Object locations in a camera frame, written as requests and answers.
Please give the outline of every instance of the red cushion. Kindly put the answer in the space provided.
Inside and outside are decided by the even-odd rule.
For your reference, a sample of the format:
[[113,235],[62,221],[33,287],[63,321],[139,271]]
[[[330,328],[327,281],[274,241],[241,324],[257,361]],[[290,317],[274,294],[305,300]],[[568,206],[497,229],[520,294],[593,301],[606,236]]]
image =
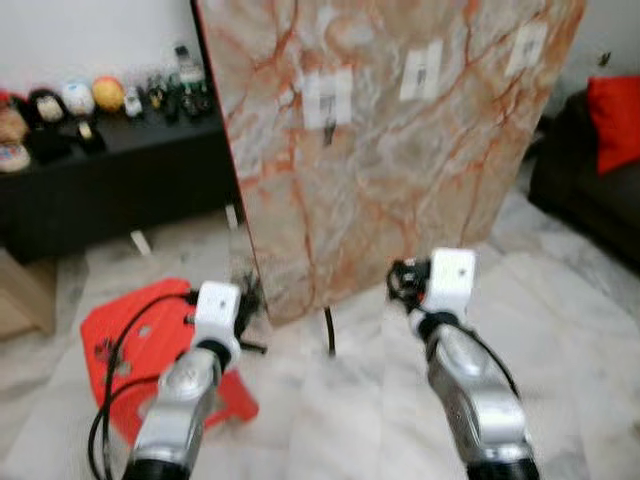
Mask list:
[[590,78],[588,98],[598,131],[598,173],[640,161],[640,76]]

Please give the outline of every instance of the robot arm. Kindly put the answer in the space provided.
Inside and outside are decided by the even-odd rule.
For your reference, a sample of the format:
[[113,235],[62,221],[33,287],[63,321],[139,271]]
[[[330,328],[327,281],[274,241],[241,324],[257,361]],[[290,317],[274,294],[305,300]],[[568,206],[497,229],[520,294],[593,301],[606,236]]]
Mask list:
[[445,409],[469,478],[538,480],[524,410],[506,367],[461,320],[473,287],[475,257],[438,249],[431,261],[396,262],[390,297],[409,312],[426,347],[428,379]]
[[123,480],[187,480],[225,369],[237,361],[235,285],[206,282],[194,315],[191,349],[160,377]]

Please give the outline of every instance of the marble floor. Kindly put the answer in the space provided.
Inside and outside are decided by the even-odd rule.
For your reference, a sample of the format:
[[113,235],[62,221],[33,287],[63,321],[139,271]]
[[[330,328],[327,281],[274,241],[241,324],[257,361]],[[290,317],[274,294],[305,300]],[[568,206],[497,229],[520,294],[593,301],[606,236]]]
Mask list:
[[[531,206],[529,170],[477,247],[470,320],[516,374],[545,478],[638,478],[640,276]],[[163,276],[198,284],[247,266],[246,236],[223,213],[146,233],[151,257],[120,239],[60,262],[56,335],[0,343],[0,478],[90,478],[95,404],[76,327],[94,306]],[[334,317],[333,360],[321,316],[276,331],[258,322],[270,353],[245,355],[240,370],[262,413],[209,432],[194,478],[464,478],[420,348],[384,289]]]

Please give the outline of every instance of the white label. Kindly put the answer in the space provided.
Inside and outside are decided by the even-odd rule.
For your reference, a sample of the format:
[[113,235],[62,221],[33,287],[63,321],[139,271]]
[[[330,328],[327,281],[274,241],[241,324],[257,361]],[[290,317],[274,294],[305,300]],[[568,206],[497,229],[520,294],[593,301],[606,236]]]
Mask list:
[[520,27],[505,75],[510,77],[520,70],[533,67],[538,63],[546,38],[546,23],[532,22]]
[[304,126],[307,129],[326,128],[351,122],[351,90],[353,76],[350,68],[334,74],[305,77],[302,93]]
[[438,96],[442,40],[435,40],[422,50],[410,50],[404,65],[400,100],[433,100]]

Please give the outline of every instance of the red plastic stool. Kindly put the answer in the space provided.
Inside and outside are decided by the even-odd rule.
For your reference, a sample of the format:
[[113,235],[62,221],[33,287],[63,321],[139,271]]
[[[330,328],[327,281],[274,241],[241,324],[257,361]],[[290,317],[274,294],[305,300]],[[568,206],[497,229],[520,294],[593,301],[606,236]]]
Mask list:
[[[91,389],[99,405],[104,400],[109,348],[125,325],[152,300],[169,293],[184,293],[190,288],[186,280],[163,280],[98,307],[89,314],[80,331]],[[124,340],[112,391],[126,383],[164,372],[180,353],[187,350],[191,345],[193,327],[186,325],[184,318],[193,311],[194,307],[184,300],[170,298],[145,312]],[[146,406],[156,392],[155,383],[136,386],[124,392],[111,406],[111,421],[130,445],[140,430]],[[218,396],[224,405],[207,418],[207,428],[231,417],[247,422],[258,414],[258,403],[235,369],[222,376]]]

